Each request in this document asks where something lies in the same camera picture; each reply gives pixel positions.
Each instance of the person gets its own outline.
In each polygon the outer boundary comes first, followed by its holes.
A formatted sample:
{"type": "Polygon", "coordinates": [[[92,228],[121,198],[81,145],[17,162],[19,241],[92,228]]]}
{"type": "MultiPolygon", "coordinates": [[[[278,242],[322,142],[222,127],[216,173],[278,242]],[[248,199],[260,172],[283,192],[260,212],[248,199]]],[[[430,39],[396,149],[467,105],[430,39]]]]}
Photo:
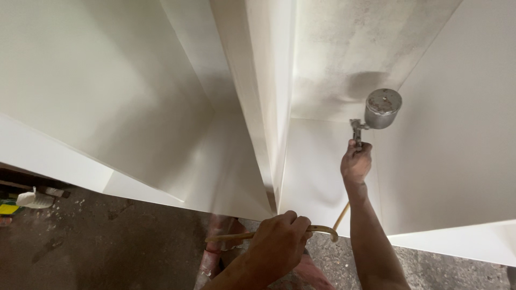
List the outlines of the person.
{"type": "MultiPolygon", "coordinates": [[[[359,151],[352,139],[341,162],[341,174],[351,206],[351,247],[358,277],[364,290],[410,289],[367,196],[364,179],[371,168],[372,147],[363,142],[359,151]]],[[[334,289],[319,269],[310,274],[310,266],[315,266],[304,248],[312,236],[311,232],[306,232],[310,224],[307,217],[298,217],[293,211],[264,220],[249,249],[202,289],[277,288],[274,285],[284,284],[274,283],[297,268],[300,268],[297,277],[307,280],[298,284],[300,289],[334,289]]]]}

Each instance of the concrete floor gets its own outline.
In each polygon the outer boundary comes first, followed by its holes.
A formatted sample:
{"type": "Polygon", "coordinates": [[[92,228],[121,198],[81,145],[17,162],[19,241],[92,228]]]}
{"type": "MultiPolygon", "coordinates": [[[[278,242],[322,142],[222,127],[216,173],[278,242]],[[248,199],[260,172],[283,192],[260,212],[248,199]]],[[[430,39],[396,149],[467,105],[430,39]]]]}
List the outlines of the concrete floor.
{"type": "MultiPolygon", "coordinates": [[[[84,189],[26,209],[0,228],[0,284],[23,289],[192,289],[209,214],[84,189]]],[[[249,230],[255,221],[242,220],[249,230]]],[[[337,289],[360,289],[350,241],[316,233],[315,264],[337,289]]],[[[510,289],[507,267],[396,248],[412,289],[510,289]]]]}

